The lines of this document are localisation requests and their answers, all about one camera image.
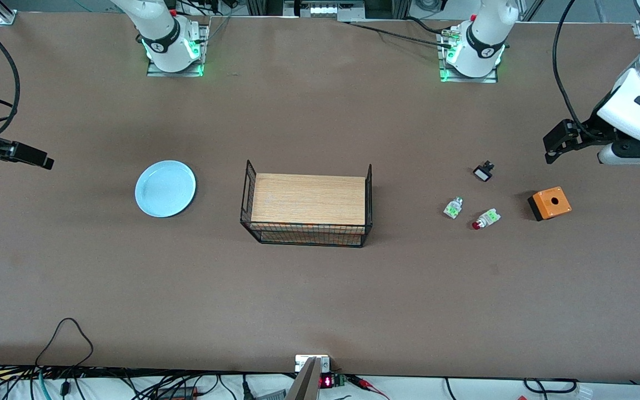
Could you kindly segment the red push button switch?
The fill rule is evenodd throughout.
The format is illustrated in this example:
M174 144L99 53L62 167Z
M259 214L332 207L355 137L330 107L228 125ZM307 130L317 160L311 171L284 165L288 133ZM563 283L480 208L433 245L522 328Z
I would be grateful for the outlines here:
M478 216L477 220L473 221L471 226L474 230L480 230L493 225L500 219L501 215L497 212L497 210L495 210L495 208L490 208L489 210Z

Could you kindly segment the light blue round plate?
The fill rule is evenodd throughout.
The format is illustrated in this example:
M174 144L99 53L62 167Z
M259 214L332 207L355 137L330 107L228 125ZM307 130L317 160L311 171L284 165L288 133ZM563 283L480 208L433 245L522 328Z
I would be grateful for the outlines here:
M145 214L168 218L183 212L193 201L197 180L180 161L165 160L147 167L134 188L137 206Z

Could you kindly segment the wooden shelf board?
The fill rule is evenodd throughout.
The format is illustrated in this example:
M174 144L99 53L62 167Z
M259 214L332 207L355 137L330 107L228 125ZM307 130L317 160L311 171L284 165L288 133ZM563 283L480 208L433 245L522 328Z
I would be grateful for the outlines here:
M251 221L358 226L366 222L363 177L258 174Z

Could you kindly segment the metal unit with white lights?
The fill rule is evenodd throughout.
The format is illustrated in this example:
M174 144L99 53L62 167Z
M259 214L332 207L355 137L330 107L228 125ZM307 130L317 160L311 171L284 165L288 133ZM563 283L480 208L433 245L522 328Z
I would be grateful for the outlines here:
M366 17L363 0L283 0L282 16L361 21Z

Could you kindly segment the black power adapter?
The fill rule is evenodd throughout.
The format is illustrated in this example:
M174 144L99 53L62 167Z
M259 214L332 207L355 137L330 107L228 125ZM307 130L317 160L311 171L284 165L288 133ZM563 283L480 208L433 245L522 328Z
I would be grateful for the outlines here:
M197 387L168 387L158 389L153 400L197 400L199 396Z

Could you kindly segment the red clip lead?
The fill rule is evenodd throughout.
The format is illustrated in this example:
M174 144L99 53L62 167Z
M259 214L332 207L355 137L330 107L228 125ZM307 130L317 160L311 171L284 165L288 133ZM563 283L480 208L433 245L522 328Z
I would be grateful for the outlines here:
M377 389L374 385L372 385L366 379L362 379L359 376L356 376L356 375L353 375L353 374L346 374L345 377L346 377L346 380L349 383L351 383L352 385L358 387L359 389L362 389L362 390L364 390L366 392L376 393L377 395L383 397L385 400L391 400L391 398L389 398L389 396L387 396L385 393L381 392L381 390Z

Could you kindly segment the orange push-button enclosure box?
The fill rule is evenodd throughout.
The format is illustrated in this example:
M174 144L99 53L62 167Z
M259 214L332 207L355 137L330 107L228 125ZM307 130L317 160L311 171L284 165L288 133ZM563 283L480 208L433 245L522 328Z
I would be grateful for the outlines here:
M536 192L527 202L537 221L549 220L572 211L564 190L559 186Z

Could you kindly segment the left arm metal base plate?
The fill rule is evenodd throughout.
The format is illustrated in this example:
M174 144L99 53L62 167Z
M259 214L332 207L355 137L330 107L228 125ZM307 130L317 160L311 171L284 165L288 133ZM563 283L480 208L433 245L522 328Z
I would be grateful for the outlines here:
M463 21L460 25L452 26L450 30L443 30L437 34L439 59L439 75L442 82L450 83L498 83L498 66L501 63L501 56L506 50L505 44L501 47L488 47L483 53L488 54L487 58L473 56L474 49L466 44L466 33L470 21ZM480 72L487 66L491 70L485 76L466 75L458 66L464 67L468 72Z

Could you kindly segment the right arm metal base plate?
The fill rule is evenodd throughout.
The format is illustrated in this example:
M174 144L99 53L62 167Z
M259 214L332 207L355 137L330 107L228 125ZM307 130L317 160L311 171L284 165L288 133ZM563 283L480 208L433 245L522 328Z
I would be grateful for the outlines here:
M205 72L207 40L209 26L200 25L197 21L188 21L180 33L180 38L168 49L170 56L163 56L161 69L155 61L159 56L153 56L146 48L149 58L147 76L149 77L202 77Z

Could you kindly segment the grey metal mount bracket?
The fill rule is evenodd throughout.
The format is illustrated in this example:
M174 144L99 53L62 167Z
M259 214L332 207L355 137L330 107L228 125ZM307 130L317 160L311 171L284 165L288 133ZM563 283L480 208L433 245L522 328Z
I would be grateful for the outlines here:
M298 354L295 356L297 376L284 400L317 400L322 374L330 372L331 358L327 354Z

